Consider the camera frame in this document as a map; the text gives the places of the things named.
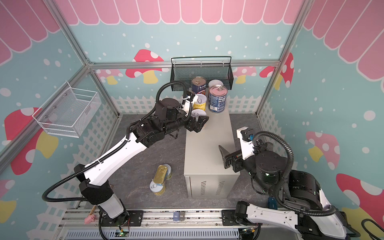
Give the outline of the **gold rectangular spam tin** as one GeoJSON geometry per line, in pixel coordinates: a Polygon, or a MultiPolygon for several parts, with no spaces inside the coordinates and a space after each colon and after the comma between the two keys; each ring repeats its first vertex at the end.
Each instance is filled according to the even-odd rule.
{"type": "Polygon", "coordinates": [[[168,167],[165,165],[159,165],[153,178],[153,182],[155,184],[163,184],[168,175],[168,167]]]}

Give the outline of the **blue label tin can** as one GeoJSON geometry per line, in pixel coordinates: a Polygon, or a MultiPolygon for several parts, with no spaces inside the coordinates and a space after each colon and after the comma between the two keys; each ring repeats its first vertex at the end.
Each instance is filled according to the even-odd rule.
{"type": "Polygon", "coordinates": [[[225,110],[228,90],[221,85],[215,85],[209,91],[209,110],[213,113],[221,113],[225,110]]]}

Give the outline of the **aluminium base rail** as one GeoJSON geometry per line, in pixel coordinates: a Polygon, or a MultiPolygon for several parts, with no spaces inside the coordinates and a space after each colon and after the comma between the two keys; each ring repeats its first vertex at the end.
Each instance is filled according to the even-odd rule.
{"type": "Polygon", "coordinates": [[[129,221],[121,225],[128,228],[208,228],[243,227],[256,224],[295,230],[298,218],[288,211],[262,210],[257,207],[247,217],[240,218],[234,209],[143,209],[129,210],[129,221]]]}

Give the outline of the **teal object on floor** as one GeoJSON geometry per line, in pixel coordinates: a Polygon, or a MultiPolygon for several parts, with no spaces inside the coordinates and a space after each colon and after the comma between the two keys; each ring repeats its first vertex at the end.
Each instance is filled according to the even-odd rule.
{"type": "Polygon", "coordinates": [[[269,197],[268,198],[268,208],[272,210],[277,210],[278,209],[278,203],[274,197],[269,197]]]}

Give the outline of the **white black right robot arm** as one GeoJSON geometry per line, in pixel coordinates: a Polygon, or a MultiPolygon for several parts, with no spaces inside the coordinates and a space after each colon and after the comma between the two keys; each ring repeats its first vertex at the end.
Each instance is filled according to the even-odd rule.
{"type": "Polygon", "coordinates": [[[350,240],[361,234],[347,215],[326,198],[320,184],[309,173],[292,170],[290,157],[269,150],[269,143],[257,139],[229,153],[219,150],[224,167],[245,170],[251,182],[260,186],[259,194],[269,195],[268,207],[239,201],[233,211],[223,211],[223,224],[242,225],[241,235],[257,239],[263,225],[274,225],[297,233],[304,240],[350,240]]]}

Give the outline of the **pink object on rail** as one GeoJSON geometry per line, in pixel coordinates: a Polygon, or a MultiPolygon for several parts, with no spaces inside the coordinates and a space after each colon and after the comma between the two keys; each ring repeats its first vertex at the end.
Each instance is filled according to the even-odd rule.
{"type": "Polygon", "coordinates": [[[87,224],[90,224],[92,222],[95,221],[95,215],[94,214],[91,214],[91,215],[88,215],[85,219],[84,219],[84,224],[87,225],[87,224]]]}

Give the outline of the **small blue device on rail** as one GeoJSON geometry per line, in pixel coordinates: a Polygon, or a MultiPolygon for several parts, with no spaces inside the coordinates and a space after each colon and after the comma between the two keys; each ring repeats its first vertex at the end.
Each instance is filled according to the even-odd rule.
{"type": "Polygon", "coordinates": [[[184,211],[176,211],[173,212],[173,222],[179,223],[185,220],[185,212],[184,211]]]}

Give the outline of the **orange green plastic-lid can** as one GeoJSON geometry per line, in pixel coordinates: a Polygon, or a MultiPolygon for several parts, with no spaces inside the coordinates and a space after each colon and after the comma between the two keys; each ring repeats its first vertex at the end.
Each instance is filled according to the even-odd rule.
{"type": "Polygon", "coordinates": [[[214,87],[214,86],[224,86],[224,83],[222,81],[220,81],[220,80],[211,80],[211,81],[209,81],[209,83],[208,83],[209,89],[214,87]]]}

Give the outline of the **grey metal cabinet counter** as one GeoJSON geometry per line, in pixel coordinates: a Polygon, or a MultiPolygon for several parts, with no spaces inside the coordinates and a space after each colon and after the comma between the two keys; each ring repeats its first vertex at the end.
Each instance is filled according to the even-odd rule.
{"type": "Polygon", "coordinates": [[[219,150],[236,151],[229,104],[222,113],[207,111],[209,120],[199,132],[187,131],[184,177],[190,199],[224,199],[240,173],[224,168],[219,150]]]}

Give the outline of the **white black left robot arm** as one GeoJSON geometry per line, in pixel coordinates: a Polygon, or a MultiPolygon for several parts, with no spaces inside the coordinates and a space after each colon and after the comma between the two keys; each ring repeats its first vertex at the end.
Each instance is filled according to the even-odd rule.
{"type": "Polygon", "coordinates": [[[209,117],[192,115],[198,97],[187,98],[182,106],[177,100],[165,98],[156,102],[154,115],[132,123],[126,136],[103,156],[86,166],[75,168],[82,195],[98,206],[112,220],[127,220],[128,213],[109,185],[109,177],[128,160],[181,128],[200,132],[209,117]]]}

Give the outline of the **dark blue red label can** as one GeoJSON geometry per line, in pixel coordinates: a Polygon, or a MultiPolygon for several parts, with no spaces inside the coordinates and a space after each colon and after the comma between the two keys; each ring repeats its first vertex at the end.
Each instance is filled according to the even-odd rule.
{"type": "Polygon", "coordinates": [[[195,94],[206,94],[207,80],[203,77],[195,77],[192,79],[192,92],[195,94]]]}

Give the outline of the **green can white lid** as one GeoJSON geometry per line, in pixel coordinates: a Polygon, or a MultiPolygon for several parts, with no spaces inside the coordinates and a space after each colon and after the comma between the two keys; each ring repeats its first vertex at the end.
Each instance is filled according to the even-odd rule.
{"type": "Polygon", "coordinates": [[[167,174],[166,174],[166,180],[169,180],[172,177],[172,167],[168,164],[163,164],[164,166],[167,167],[167,174]]]}

